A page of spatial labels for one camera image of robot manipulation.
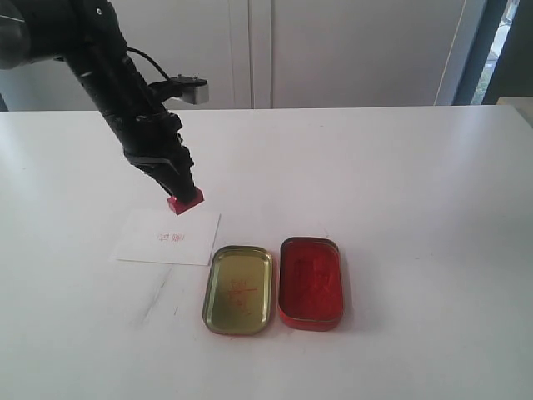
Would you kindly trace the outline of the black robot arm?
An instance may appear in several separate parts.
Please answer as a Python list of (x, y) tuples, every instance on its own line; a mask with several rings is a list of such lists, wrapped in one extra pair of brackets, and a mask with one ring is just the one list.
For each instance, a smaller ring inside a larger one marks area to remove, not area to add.
[(92, 99), (125, 158), (189, 207), (200, 196), (180, 118), (164, 102), (197, 103), (207, 80), (165, 76), (147, 83), (129, 57), (109, 1), (3, 1), (1, 68), (55, 59), (65, 62)]

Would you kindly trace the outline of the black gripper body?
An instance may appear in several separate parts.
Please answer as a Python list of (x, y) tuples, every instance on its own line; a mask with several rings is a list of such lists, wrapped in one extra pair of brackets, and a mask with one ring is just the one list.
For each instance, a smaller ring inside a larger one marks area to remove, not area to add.
[(103, 117), (133, 167), (146, 175), (189, 175), (193, 161), (182, 145), (179, 117), (146, 99), (107, 100)]

